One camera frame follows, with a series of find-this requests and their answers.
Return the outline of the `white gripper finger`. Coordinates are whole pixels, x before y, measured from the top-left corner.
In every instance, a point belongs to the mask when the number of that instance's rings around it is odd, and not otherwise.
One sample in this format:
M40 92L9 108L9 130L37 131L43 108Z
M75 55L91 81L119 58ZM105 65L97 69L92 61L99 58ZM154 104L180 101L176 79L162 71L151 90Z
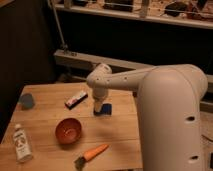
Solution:
M97 102L94 103L94 111L95 112L100 112L101 108L102 108L102 102L97 101Z

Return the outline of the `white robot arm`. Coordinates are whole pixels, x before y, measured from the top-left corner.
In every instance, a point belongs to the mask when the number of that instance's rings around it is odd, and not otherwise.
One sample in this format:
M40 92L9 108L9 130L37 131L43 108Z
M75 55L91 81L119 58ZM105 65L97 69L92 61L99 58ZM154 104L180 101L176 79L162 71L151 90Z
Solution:
M200 101L208 81L200 68L179 64L113 73L100 64L87 85L97 111L109 89L137 94L143 171L205 171Z

